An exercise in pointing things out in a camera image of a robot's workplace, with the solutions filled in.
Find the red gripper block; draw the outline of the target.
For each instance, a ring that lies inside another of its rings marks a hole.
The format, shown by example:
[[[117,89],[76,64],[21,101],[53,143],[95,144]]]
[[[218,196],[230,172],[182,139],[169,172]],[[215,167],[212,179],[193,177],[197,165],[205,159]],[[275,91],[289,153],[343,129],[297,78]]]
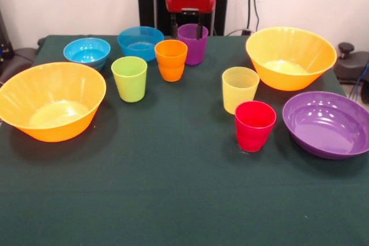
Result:
[[[209,14],[214,10],[216,0],[165,0],[166,8],[171,13],[171,36],[178,38],[178,25],[176,13],[194,12],[198,13],[196,27],[196,39],[202,39],[203,14]]]

